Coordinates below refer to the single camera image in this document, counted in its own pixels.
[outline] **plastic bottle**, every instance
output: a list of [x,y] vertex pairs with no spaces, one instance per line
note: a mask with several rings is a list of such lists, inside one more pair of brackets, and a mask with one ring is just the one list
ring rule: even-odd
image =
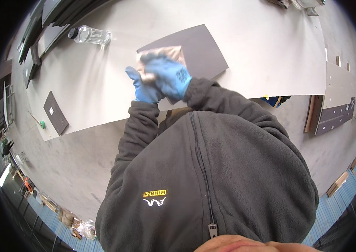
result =
[[76,43],[93,43],[97,45],[106,45],[111,40],[109,31],[94,29],[87,25],[82,25],[79,28],[71,28],[68,33],[68,38],[74,39]]

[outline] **zipper pull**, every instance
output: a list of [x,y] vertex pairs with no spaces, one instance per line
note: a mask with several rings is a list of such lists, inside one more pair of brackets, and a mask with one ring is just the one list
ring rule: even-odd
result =
[[217,224],[214,223],[209,224],[209,233],[210,233],[210,239],[213,239],[214,237],[217,236]]

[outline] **workbench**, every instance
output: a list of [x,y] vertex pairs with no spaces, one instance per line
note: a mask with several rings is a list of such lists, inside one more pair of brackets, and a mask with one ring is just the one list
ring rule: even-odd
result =
[[[268,1],[123,0],[99,7],[75,25],[108,30],[103,47],[63,37],[41,58],[40,72],[27,89],[32,113],[46,122],[43,139],[58,137],[44,111],[52,91],[69,134],[129,117],[135,99],[124,72],[136,67],[136,50],[171,33],[205,24],[229,68],[215,79],[246,98],[323,95],[325,45],[319,19]],[[161,111],[184,107],[163,99]]]

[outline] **yellow logo text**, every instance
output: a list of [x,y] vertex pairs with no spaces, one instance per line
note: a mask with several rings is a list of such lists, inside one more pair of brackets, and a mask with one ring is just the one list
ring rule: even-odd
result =
[[167,190],[157,190],[157,191],[150,191],[150,192],[143,192],[142,196],[144,197],[150,197],[150,196],[162,196],[167,194]]

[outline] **jacket zipper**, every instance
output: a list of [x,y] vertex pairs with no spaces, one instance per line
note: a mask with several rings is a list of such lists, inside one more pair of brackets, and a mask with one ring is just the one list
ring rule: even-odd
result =
[[201,150],[200,150],[199,145],[198,145],[198,134],[197,134],[196,127],[195,127],[194,115],[193,115],[193,112],[190,112],[189,114],[190,114],[190,122],[192,123],[192,128],[193,128],[194,133],[195,133],[196,158],[198,159],[199,166],[201,167],[201,170],[202,170],[203,179],[205,180],[205,184],[206,184],[206,194],[207,194],[207,200],[209,202],[210,221],[211,221],[211,223],[208,225],[208,227],[209,227],[210,238],[213,239],[214,237],[217,236],[217,224],[215,224],[215,222],[214,222],[213,207],[211,205],[209,181],[208,181],[207,176],[206,176],[205,164],[203,163]]

